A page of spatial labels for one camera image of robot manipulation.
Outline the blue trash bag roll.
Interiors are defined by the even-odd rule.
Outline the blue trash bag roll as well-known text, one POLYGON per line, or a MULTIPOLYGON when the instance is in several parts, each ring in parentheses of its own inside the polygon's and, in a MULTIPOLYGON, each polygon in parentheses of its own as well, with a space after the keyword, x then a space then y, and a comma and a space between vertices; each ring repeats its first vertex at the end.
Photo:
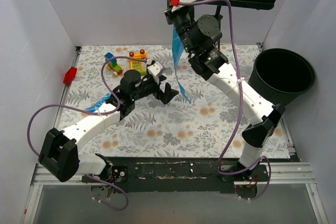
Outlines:
POLYGON ((175 78, 176 78, 177 84, 180 88, 181 95, 183 96, 183 98, 188 103, 191 103, 191 100, 187 97, 186 90, 181 85, 181 83, 179 81, 179 78, 178 78, 178 75, 177 75, 179 61, 180 61, 180 58, 182 56, 183 51, 184 51, 184 46, 181 42, 181 39, 179 38, 179 36, 176 32, 176 29, 173 28, 173 33, 172 33, 172 59, 173 59, 173 65, 174 65, 175 78))

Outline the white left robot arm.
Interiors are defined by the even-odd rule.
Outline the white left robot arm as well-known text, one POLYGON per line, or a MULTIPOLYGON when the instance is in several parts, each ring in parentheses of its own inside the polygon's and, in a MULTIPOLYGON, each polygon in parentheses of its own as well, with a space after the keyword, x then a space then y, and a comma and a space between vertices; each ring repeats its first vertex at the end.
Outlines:
POLYGON ((135 70, 126 71, 113 94, 93 115, 62 130, 53 128, 47 132, 39 163, 60 182, 66 182, 76 174, 90 174, 100 182, 108 181, 112 163, 98 153, 81 155, 80 150, 100 132, 129 115, 137 100, 153 95, 163 104, 169 103, 178 91, 169 83, 161 90, 160 84, 165 79, 163 75, 148 73, 141 77, 135 70))

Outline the small blue trash bag piece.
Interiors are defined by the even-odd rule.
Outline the small blue trash bag piece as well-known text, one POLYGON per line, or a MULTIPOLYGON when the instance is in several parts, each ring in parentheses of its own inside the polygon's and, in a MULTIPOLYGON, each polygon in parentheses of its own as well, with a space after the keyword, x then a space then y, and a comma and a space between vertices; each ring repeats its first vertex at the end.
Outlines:
POLYGON ((94 105, 86 108, 86 111, 88 112, 95 112, 98 110, 111 96, 111 93, 107 93, 105 96, 103 96, 99 101, 97 101, 94 105))

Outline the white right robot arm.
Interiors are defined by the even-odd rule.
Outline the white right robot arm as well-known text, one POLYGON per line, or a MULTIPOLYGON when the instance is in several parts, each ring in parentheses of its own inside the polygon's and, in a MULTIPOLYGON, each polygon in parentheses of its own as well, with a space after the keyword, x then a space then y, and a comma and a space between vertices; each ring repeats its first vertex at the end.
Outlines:
POLYGON ((285 107, 263 98, 242 78, 240 68, 234 67, 215 46, 222 37, 215 16, 202 15, 195 20, 192 6, 168 7, 164 14, 188 53, 194 72, 238 106, 239 120, 242 116, 247 118, 249 125, 242 133, 246 144, 236 171, 231 173, 238 174, 242 180, 251 180, 257 174, 256 166, 261 161, 263 145, 278 126, 285 107))

